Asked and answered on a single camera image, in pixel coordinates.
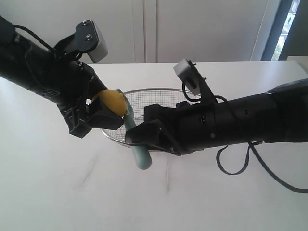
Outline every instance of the white table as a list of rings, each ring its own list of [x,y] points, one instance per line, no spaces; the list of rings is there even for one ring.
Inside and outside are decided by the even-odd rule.
[[[175,64],[92,64],[111,89],[180,88]],[[292,61],[198,63],[215,94],[262,93],[307,78]],[[307,230],[308,195],[276,183],[251,155],[236,177],[216,166],[218,148],[177,157],[152,154],[136,168],[128,148],[99,130],[79,139],[55,104],[0,78],[0,230],[186,231]],[[246,144],[226,150],[229,171]],[[264,144],[261,156],[280,177],[308,186],[307,143]]]

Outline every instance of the wire mesh strainer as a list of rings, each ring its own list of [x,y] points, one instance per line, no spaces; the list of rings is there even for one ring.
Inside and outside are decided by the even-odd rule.
[[[192,99],[199,98],[200,96],[194,96],[191,92],[186,91],[188,96]],[[136,125],[143,122],[143,108],[152,104],[159,104],[163,107],[176,107],[176,104],[182,102],[185,96],[182,90],[172,88],[147,88],[138,89],[124,92],[131,107],[134,110],[134,121]],[[122,125],[118,130],[102,129],[105,136],[125,146],[131,146],[132,144],[125,143],[125,127]]]

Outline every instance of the screw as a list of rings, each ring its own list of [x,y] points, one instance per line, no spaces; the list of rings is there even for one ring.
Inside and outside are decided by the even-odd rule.
[[[90,34],[87,34],[86,38],[87,38],[87,39],[86,39],[87,41],[90,41],[90,40],[93,39],[92,35],[90,35]]]
[[[88,21],[88,20],[83,20],[83,21],[82,21],[82,25],[83,25],[83,26],[85,26],[85,25],[87,25],[87,24],[89,24],[89,21]]]
[[[15,37],[15,43],[19,43],[20,42],[20,35],[17,35],[16,37]]]

